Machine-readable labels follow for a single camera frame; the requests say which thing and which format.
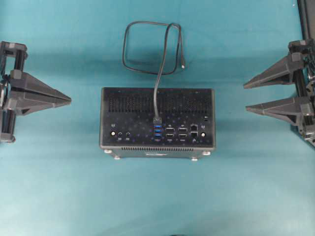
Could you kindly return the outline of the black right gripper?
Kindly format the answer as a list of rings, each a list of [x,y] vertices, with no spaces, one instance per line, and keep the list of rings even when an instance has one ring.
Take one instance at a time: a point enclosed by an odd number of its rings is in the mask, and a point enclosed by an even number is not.
[[[246,106],[248,112],[297,126],[301,137],[315,145],[315,40],[289,43],[287,56],[244,84],[245,89],[295,83],[297,97]]]

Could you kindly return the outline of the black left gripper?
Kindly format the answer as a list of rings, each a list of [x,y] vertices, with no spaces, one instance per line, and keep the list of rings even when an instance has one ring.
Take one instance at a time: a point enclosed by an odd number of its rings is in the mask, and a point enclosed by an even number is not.
[[[5,72],[8,57],[15,58],[14,70],[10,71],[10,75]],[[23,72],[27,57],[26,45],[5,41],[0,43],[0,141],[3,143],[15,142],[16,115],[26,116],[34,112],[58,108],[71,103],[71,99],[65,94]],[[52,102],[22,97],[9,98],[11,86],[23,91],[53,97]]]

